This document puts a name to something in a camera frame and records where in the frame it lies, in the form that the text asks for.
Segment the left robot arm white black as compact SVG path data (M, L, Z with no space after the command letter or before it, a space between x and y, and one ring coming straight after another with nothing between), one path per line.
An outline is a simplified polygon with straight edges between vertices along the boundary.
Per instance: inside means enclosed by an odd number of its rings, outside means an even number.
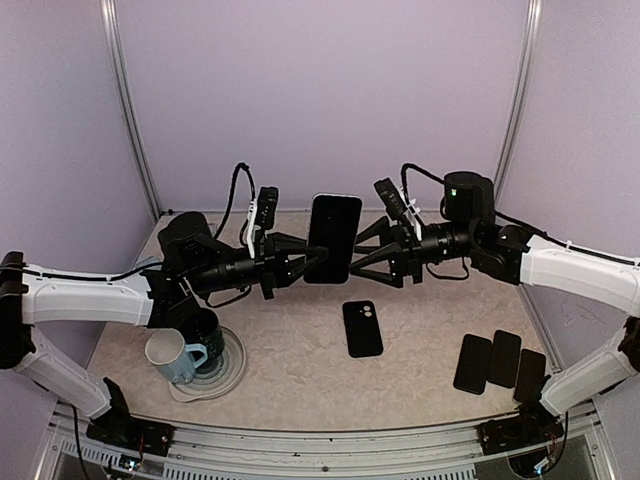
M325 260L328 251L273 232L266 223L244 248L215 238L206 217L187 212L158 234L163 259L115 276L29 266L18 251L1 262L1 367L21 373L78 408L115 442L133 443L137 418L120 387L97 378L37 329L52 321L116 322L152 329L181 326L212 293L260 286L270 299Z

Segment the black phone case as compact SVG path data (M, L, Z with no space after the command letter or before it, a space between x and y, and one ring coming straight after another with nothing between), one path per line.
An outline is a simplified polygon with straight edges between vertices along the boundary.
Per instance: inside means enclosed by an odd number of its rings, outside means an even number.
M371 300L345 302L342 314L349 355L352 358L380 356L384 345L374 303Z

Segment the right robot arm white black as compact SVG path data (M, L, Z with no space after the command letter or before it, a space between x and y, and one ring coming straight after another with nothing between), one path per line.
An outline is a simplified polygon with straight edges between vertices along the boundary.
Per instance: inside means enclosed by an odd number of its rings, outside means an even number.
M528 407L513 419L511 433L523 444L546 432L551 417L603 393L639 372L639 262L575 246L494 206L491 179L457 171L440 179L442 222L425 224L407 185L379 180L374 188L386 215L357 237L377 237L377 247L358 245L352 275L401 288L405 278L423 279L430 265L468 259L472 268L512 285L556 289L609 305L626 314L624 326L594 352L544 381Z

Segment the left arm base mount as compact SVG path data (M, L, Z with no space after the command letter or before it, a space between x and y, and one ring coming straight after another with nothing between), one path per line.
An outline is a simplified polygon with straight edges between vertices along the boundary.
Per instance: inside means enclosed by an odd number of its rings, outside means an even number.
M92 440L166 457L175 433L175 427L164 422L133 417L129 413L111 408L105 414L91 419L86 436Z

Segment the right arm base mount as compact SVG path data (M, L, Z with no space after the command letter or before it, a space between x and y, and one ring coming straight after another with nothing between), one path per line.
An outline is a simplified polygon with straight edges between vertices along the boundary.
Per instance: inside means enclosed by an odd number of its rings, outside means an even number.
M564 428L558 416L538 400L529 400L518 407L516 416L483 422L476 432L483 454L493 455L560 438Z

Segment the white-edged black smartphone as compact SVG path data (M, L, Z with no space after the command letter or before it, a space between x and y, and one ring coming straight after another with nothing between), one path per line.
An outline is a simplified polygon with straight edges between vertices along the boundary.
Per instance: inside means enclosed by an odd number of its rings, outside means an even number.
M319 193L312 200L308 245L324 247L328 256L308 273L308 284L343 284L349 277L362 200L353 195Z

